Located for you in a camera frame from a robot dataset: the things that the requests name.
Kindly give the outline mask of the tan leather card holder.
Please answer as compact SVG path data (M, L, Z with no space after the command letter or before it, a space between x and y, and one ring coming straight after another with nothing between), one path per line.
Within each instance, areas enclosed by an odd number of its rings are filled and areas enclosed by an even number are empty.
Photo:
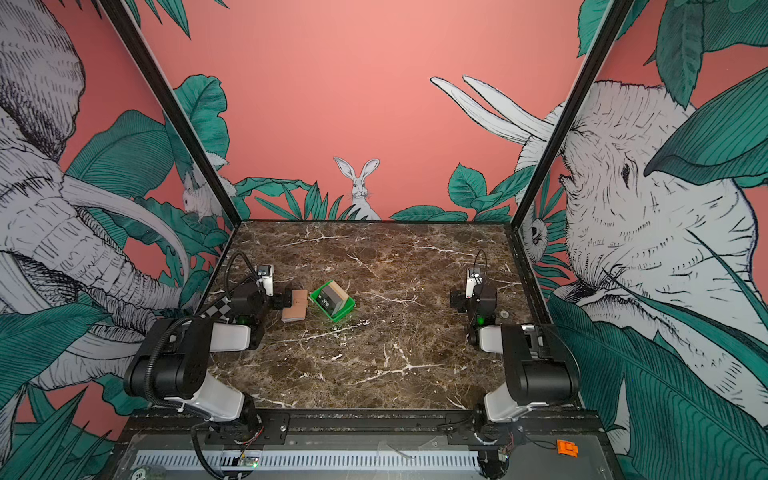
M308 291L305 289L285 291L281 320L284 323L303 321L308 309Z

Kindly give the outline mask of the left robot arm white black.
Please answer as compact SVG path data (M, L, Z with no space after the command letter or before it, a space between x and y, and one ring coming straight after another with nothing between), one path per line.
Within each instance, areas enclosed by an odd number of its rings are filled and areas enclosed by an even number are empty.
M245 280L233 297L220 294L196 316L157 320L124 374L125 393L207 421L246 423L252 401L208 371L210 356L256 349L265 318L291 307L294 297L288 289L272 291L264 281Z

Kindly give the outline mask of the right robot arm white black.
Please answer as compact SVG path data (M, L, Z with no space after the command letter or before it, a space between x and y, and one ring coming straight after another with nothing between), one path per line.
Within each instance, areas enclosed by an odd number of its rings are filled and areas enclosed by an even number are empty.
M468 318L467 340L502 359L503 383L487 393L482 412L489 423L511 423L528 412L572 403L580 390L580 371L554 326L499 323L498 292L475 277L449 303Z

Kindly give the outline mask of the green plastic tray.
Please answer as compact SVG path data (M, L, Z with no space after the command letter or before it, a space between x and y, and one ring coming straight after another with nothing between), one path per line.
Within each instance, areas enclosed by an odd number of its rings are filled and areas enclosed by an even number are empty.
M309 299L334 323L343 320L356 307L355 300L334 280L310 293Z

